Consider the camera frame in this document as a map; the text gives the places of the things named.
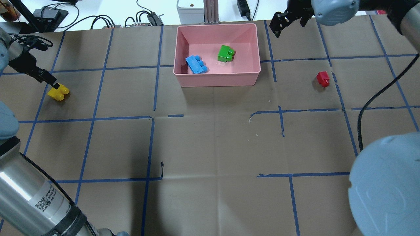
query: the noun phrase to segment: power adapter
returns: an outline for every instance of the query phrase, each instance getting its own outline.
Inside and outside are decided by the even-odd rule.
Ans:
[[[250,10],[247,3],[247,0],[236,0],[236,4],[238,5],[239,12],[241,16],[246,16],[247,19],[251,20]]]
[[[147,19],[149,19],[149,22],[152,26],[163,25],[160,17],[157,16],[156,13],[154,13],[154,12],[148,14]]]

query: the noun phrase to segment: black cable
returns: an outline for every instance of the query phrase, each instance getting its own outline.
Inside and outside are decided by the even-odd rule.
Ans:
[[[137,12],[137,13],[136,13],[136,21],[137,21],[137,23],[140,21],[140,19],[138,18],[138,14],[139,14],[139,13],[142,13],[142,12],[146,12],[146,13],[148,13],[148,12],[147,12],[147,11],[145,11],[145,10],[141,10],[141,11]]]
[[[142,17],[142,15],[143,14],[147,14],[148,16],[151,16],[151,14],[150,13],[147,13],[147,12],[142,12],[142,13],[140,13],[140,15],[139,15],[139,21],[141,22],[142,20],[141,20],[141,17]],[[156,20],[155,20],[155,18],[153,18],[153,16],[152,16],[152,19],[153,19],[153,21],[155,22],[155,25],[158,25],[157,23],[156,23]]]
[[[21,35],[21,36],[18,36],[18,37],[16,37],[16,38],[13,38],[12,40],[10,40],[9,45],[12,45],[12,43],[13,43],[14,41],[18,40],[18,39],[21,39],[21,38],[28,38],[28,37],[33,37],[33,38],[43,39],[43,40],[45,40],[45,41],[49,42],[51,45],[46,45],[47,47],[52,47],[52,46],[54,46],[53,42],[51,42],[50,40],[48,40],[48,39],[46,39],[46,38],[44,38],[44,37],[41,37],[41,36],[37,36],[37,35]]]
[[[134,18],[132,18],[131,16],[129,16],[129,17],[127,17],[127,19],[126,19],[126,22],[124,22],[124,27],[127,27],[127,20],[128,19],[131,19],[131,20],[133,20],[133,22],[134,22],[134,24],[136,24],[136,22],[134,21]]]
[[[111,21],[109,24],[112,26],[114,26],[115,27],[115,23],[114,23],[114,21],[112,20],[112,18],[110,17],[110,16],[108,16],[108,15],[98,15],[98,16],[106,16],[106,17],[108,17],[109,18],[109,20],[108,21]]]
[[[70,205],[74,204],[74,201],[64,191],[64,189],[57,183],[57,181],[55,181],[47,172],[45,172],[45,170],[43,170],[41,167],[39,167],[35,162],[33,162],[31,159],[29,159],[23,153],[20,152],[20,154],[27,162],[29,162],[33,167],[35,167],[35,169],[37,169],[39,172],[41,172],[41,174],[43,174],[47,179],[49,179],[51,181],[51,183],[54,184],[58,188],[58,190],[60,190],[61,193],[63,193],[64,197],[66,197],[66,199],[68,200]]]
[[[68,25],[66,25],[66,26],[62,26],[62,27],[57,27],[57,29],[62,29],[62,28],[69,27],[69,26],[70,26],[70,25],[72,25],[74,22],[76,22],[76,21],[77,21],[77,19],[79,18],[79,14],[80,14],[80,10],[79,10],[79,8],[78,8],[76,5],[73,5],[73,4],[70,4],[70,3],[69,3],[69,5],[71,5],[71,6],[73,6],[73,7],[75,7],[75,8],[77,9],[77,16],[76,16],[76,18],[74,19],[74,21],[73,21],[73,22],[71,22],[70,24],[68,24]]]
[[[107,28],[109,28],[110,26],[112,27],[112,24],[111,24],[111,22],[108,20],[108,19],[106,19],[106,18],[104,18],[104,17],[101,17],[101,16],[96,16],[96,18],[93,20],[93,22],[92,22],[92,25],[90,26],[90,29],[93,29],[93,25],[96,23],[96,21],[97,20],[99,20],[99,19],[102,19],[102,20],[104,20],[105,21],[105,24],[106,24],[106,27]]]
[[[145,9],[145,10],[148,10],[148,11],[149,11],[149,13],[152,13],[152,11],[151,11],[151,10],[149,10],[149,9],[147,9],[147,8],[145,8],[145,7],[140,6],[140,5],[139,5],[139,0],[137,0],[137,1],[136,1],[136,4],[137,4],[137,6],[139,6],[139,7],[143,8],[143,9]]]
[[[363,106],[363,108],[360,110],[359,117],[357,118],[357,139],[359,140],[359,149],[360,151],[363,150],[363,141],[362,141],[362,115],[365,112],[366,108],[383,92],[385,92],[389,87],[391,87],[394,83],[396,83],[399,79],[401,79],[402,76],[407,73],[407,71],[414,65],[414,63],[419,58],[419,55],[417,54],[414,59],[408,64],[408,66],[399,74],[393,81],[391,81],[388,85],[386,85],[383,89],[381,89],[379,92],[377,92],[369,101]]]
[[[254,11],[254,14],[252,15],[252,20],[251,21],[253,21],[254,20],[254,17],[255,17],[255,13],[257,13],[257,9],[258,9],[258,4],[260,3],[260,0],[258,0],[257,1],[257,6],[255,7],[255,11]]]
[[[67,199],[67,201],[69,202],[69,204],[71,206],[74,205],[74,201],[73,199],[71,199],[71,197],[67,194],[67,192],[57,183],[57,181],[55,181],[47,172],[45,172],[45,170],[43,170],[40,166],[38,166],[35,162],[33,162],[31,159],[29,159],[27,156],[25,156],[23,153],[21,153],[21,156],[27,161],[29,162],[29,164],[31,164],[33,167],[35,167],[35,169],[37,169],[41,174],[43,174],[48,180],[51,181],[52,184],[54,184],[54,186],[57,187],[57,189],[64,195],[64,197]],[[86,221],[86,226],[89,229],[90,233],[93,236],[97,236],[97,234],[95,233],[92,225],[89,223],[89,221]]]
[[[66,32],[66,31],[67,31],[67,30],[69,30],[71,27],[73,27],[73,26],[77,25],[78,23],[80,23],[81,21],[84,21],[84,20],[86,20],[86,19],[88,19],[88,18],[91,18],[91,17],[97,17],[97,16],[87,16],[87,17],[85,17],[85,18],[83,18],[83,19],[79,20],[78,22],[76,22],[76,23],[72,24],[70,27],[68,27],[67,29],[63,30],[63,32]]]
[[[95,231],[92,228],[92,225],[89,223],[89,221],[86,221],[86,226],[89,229],[90,233],[92,234],[92,236],[97,236]]]

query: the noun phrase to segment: silver metal cylinder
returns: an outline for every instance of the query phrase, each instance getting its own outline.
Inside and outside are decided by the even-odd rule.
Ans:
[[[5,43],[6,48],[9,49],[9,61],[16,59],[22,54],[24,49],[23,46],[17,42],[12,43],[12,45],[9,45],[10,41],[12,40],[12,37],[2,28],[0,28],[0,39],[2,40],[0,42]]]
[[[0,216],[27,236],[54,228],[68,200],[19,154],[20,142],[0,157]],[[86,226],[77,236],[91,236]]]
[[[420,52],[420,3],[407,12],[401,21],[401,32]]]

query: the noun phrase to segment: black device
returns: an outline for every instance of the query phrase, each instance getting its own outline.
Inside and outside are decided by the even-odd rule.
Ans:
[[[42,9],[37,9],[34,14],[22,3],[21,0],[10,0],[13,6],[22,14],[22,16],[29,22],[29,26],[33,29],[34,32],[54,32],[58,25],[63,21],[63,19],[68,14],[68,11],[51,8],[45,8],[42,12]],[[60,0],[60,2],[66,3],[76,3],[77,0]]]
[[[247,0],[236,0],[236,5],[238,5],[239,13],[241,14],[241,16],[246,16],[247,19],[250,21],[251,13],[249,10]]]
[[[147,19],[149,20],[149,22],[152,26],[163,25],[163,22],[161,21],[159,16],[157,16],[156,13],[154,13],[154,12],[148,14]]]

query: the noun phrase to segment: robotic arm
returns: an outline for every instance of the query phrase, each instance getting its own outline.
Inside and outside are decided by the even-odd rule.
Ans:
[[[53,88],[60,86],[56,83],[57,79],[47,70],[37,66],[37,60],[29,53],[29,50],[36,48],[46,51],[49,45],[37,38],[37,36],[23,35],[12,38],[6,31],[0,28],[0,69],[4,69],[8,64],[19,73],[25,73],[35,78],[40,83],[45,81]]]
[[[288,0],[284,13],[276,12],[270,29],[278,38],[282,30],[300,19],[305,27],[313,15],[327,26],[344,23],[359,10],[384,10],[397,31],[420,52],[420,1],[418,0]]]

